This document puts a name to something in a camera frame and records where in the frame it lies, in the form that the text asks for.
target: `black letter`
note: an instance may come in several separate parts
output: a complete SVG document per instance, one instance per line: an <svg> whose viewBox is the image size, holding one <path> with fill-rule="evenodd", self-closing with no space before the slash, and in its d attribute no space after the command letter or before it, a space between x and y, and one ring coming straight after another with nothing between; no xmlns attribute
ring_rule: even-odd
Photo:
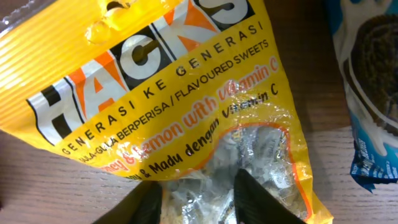
<svg viewBox="0 0 398 224"><path fill-rule="evenodd" d="M65 153L66 155L70 154L70 151L66 150L66 149L62 149L62 152Z"/></svg>
<svg viewBox="0 0 398 224"><path fill-rule="evenodd" d="M160 109L158 106L155 106L154 110L156 111L157 115L159 115L163 112L162 109Z"/></svg>
<svg viewBox="0 0 398 224"><path fill-rule="evenodd" d="M247 36L244 35L244 33L242 31L239 31L239 38L241 39L241 41L242 41L243 37L247 39Z"/></svg>
<svg viewBox="0 0 398 224"><path fill-rule="evenodd" d="M226 43L228 44L228 46L231 46L231 44L236 44L234 42L234 40L232 39L232 37L227 37L225 38Z"/></svg>
<svg viewBox="0 0 398 224"><path fill-rule="evenodd" d="M133 124L129 124L129 125L127 126L127 128L129 129L130 132L132 132L133 130L136 130L136 128L134 127Z"/></svg>
<svg viewBox="0 0 398 224"><path fill-rule="evenodd" d="M211 54L208 50L206 50L206 54L202 52L200 55L203 57L203 59L205 59L205 62L207 61L207 57L211 58Z"/></svg>
<svg viewBox="0 0 398 224"><path fill-rule="evenodd" d="M101 133L100 129L105 130L105 128L102 127L102 122L96 123L96 124L95 124L95 127L97 128L97 131L98 131L99 133Z"/></svg>
<svg viewBox="0 0 398 224"><path fill-rule="evenodd" d="M124 116L124 115L127 114L127 111L124 109L123 106L119 107L119 112L120 112L120 115L121 115L121 116Z"/></svg>
<svg viewBox="0 0 398 224"><path fill-rule="evenodd" d="M236 64L241 63L241 59L237 55L234 56L234 60L235 60Z"/></svg>
<svg viewBox="0 0 398 224"><path fill-rule="evenodd" d="M114 117L112 117L112 115L108 115L108 121L109 121L109 125L112 125L112 122L117 121Z"/></svg>
<svg viewBox="0 0 398 224"><path fill-rule="evenodd" d="M276 95L276 94L278 94L278 90L274 90L274 86L275 86L275 83L273 83L272 85L271 85L271 93L272 94L274 94L274 95Z"/></svg>
<svg viewBox="0 0 398 224"><path fill-rule="evenodd" d="M224 49L222 49L222 46L220 46L220 43L215 44L214 49L216 49L217 53L221 53L224 51Z"/></svg>
<svg viewBox="0 0 398 224"><path fill-rule="evenodd" d="M162 162L160 163L160 166L161 166L161 168L163 168L163 169L168 169L168 168L170 168L169 165L167 165L166 161L162 161Z"/></svg>
<svg viewBox="0 0 398 224"><path fill-rule="evenodd" d="M260 52L259 46L257 46L257 44L254 45L253 48L254 48L254 51L255 51L256 53Z"/></svg>
<svg viewBox="0 0 398 224"><path fill-rule="evenodd" d="M164 83L161 79L156 82L156 85L159 88L159 90L163 90L164 88L166 88L166 86L164 85Z"/></svg>
<svg viewBox="0 0 398 224"><path fill-rule="evenodd" d="M182 158L181 158L180 154L177 153L176 156L177 156L177 158L175 158L175 157L173 156L174 161L175 161L175 162L182 162Z"/></svg>
<svg viewBox="0 0 398 224"><path fill-rule="evenodd" d="M187 144L187 149L185 150L185 153L187 156L192 156L195 152L191 149L191 146Z"/></svg>
<svg viewBox="0 0 398 224"><path fill-rule="evenodd" d="M129 135L130 135L130 132L129 132L129 130L127 130L127 128L123 128L123 129L122 129L122 132L123 132L123 134L124 134L125 136L129 136Z"/></svg>
<svg viewBox="0 0 398 224"><path fill-rule="evenodd" d="M229 107L227 107L226 112L223 110L223 116L224 116L225 118L228 118L228 117L229 117Z"/></svg>
<svg viewBox="0 0 398 224"><path fill-rule="evenodd" d="M175 73L176 73L177 75L179 75L179 76L183 76L183 75L185 75L185 74L187 73L187 71L185 70L184 67L179 66L179 67L175 70Z"/></svg>
<svg viewBox="0 0 398 224"><path fill-rule="evenodd" d="M93 133L91 133L90 130L87 130L87 131L85 132L85 134L86 134L88 140L92 140L92 139L94 138Z"/></svg>
<svg viewBox="0 0 398 224"><path fill-rule="evenodd" d="M249 50L249 54L250 54L250 55L252 55L252 56L253 56L253 55L255 55L255 54L256 54L256 53L254 52L254 50L253 50L253 48L252 48L252 47L250 47L248 50Z"/></svg>
<svg viewBox="0 0 398 224"><path fill-rule="evenodd" d="M200 146L198 145L197 142L194 142L194 143L192 143L192 148L193 148L193 150L195 150L197 152L197 151L199 151Z"/></svg>
<svg viewBox="0 0 398 224"><path fill-rule="evenodd" d="M266 39L264 39L264 40L262 41L262 43L264 44L264 47L268 47L268 42L267 42Z"/></svg>
<svg viewBox="0 0 398 224"><path fill-rule="evenodd" d="M141 117L139 117L139 121L141 121L142 124L146 124L148 121L146 121L144 115L142 115Z"/></svg>
<svg viewBox="0 0 398 224"><path fill-rule="evenodd" d="M167 163L169 164L169 166L174 166L175 162L172 159L172 157L170 155L167 155L167 157L169 158L169 159L167 159Z"/></svg>
<svg viewBox="0 0 398 224"><path fill-rule="evenodd" d="M195 58L189 60L189 64L191 65L192 68L197 68L199 66L199 63Z"/></svg>
<svg viewBox="0 0 398 224"><path fill-rule="evenodd" d="M149 99L149 95L154 95L151 91L149 91L149 88L150 87L148 87L147 91L144 90L144 94L147 97L147 99Z"/></svg>
<svg viewBox="0 0 398 224"><path fill-rule="evenodd" d="M72 143L69 143L69 144L68 144L68 147L69 147L71 150L73 150L73 151L76 151L76 150L77 150L77 148L75 148L75 147L73 146Z"/></svg>
<svg viewBox="0 0 398 224"><path fill-rule="evenodd" d="M219 73L223 73L223 72L221 71L221 68L220 68L220 67L215 67L215 68L214 68L214 72L216 73L216 75L218 75Z"/></svg>
<svg viewBox="0 0 398 224"><path fill-rule="evenodd" d="M256 28L254 28L253 25L250 25L250 26L249 26L249 30L250 30L250 33L251 33L251 34L255 34L255 33L257 32Z"/></svg>
<svg viewBox="0 0 398 224"><path fill-rule="evenodd" d="M163 171L163 169L159 166L159 164L158 163L156 163L155 162L155 167L154 166L152 166L152 165L149 165L149 168L152 170L152 171L154 171L155 172L155 174L157 174L157 171Z"/></svg>
<svg viewBox="0 0 398 224"><path fill-rule="evenodd" d="M116 135L118 136L118 138L120 139L120 140L123 140L124 139L124 134L120 131L120 132L118 132L118 133L116 133Z"/></svg>
<svg viewBox="0 0 398 224"><path fill-rule="evenodd" d="M138 126L140 125L140 122L139 122L139 120L135 120L134 122L133 122L133 125L136 127L136 129L138 128Z"/></svg>
<svg viewBox="0 0 398 224"><path fill-rule="evenodd" d="M82 144L86 144L86 143L84 142L84 140L82 140L81 137L79 137L79 138L76 139L75 141L76 141L77 144L79 144L79 146L81 146Z"/></svg>
<svg viewBox="0 0 398 224"><path fill-rule="evenodd" d="M147 118L148 121L150 120L150 118L154 118L151 112L146 112L145 117Z"/></svg>
<svg viewBox="0 0 398 224"><path fill-rule="evenodd" d="M133 103L131 102L131 100L129 100L129 104L130 104L132 109L135 109Z"/></svg>

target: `wood grain surface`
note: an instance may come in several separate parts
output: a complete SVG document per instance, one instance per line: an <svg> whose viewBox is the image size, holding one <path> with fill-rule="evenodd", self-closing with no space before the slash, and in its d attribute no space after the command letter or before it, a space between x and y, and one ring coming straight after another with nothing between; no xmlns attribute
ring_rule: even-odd
<svg viewBox="0 0 398 224"><path fill-rule="evenodd" d="M17 3L0 1L0 16ZM349 176L353 138L321 0L266 0L308 142L314 189L335 223L398 223L398 186ZM0 223L91 223L137 183L0 133Z"/></svg>

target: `candy bag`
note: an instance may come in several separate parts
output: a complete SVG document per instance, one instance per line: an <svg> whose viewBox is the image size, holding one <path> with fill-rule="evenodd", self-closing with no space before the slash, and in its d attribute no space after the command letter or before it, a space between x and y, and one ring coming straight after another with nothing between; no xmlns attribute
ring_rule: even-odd
<svg viewBox="0 0 398 224"><path fill-rule="evenodd" d="M246 169L302 220L331 223L261 0L59 0L0 50L2 130L121 177L166 181L169 210L189 207L187 195L228 209Z"/></svg>

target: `candy wrapper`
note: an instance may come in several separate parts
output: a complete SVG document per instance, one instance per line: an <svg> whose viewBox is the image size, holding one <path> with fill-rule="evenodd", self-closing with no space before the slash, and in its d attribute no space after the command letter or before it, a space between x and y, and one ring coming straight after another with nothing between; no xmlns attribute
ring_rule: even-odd
<svg viewBox="0 0 398 224"><path fill-rule="evenodd" d="M234 220L243 169L297 217L331 222L263 1L58 0L0 51L1 129L161 181L162 222Z"/></svg>
<svg viewBox="0 0 398 224"><path fill-rule="evenodd" d="M398 1L325 3L353 125L351 175L372 191L398 181Z"/></svg>

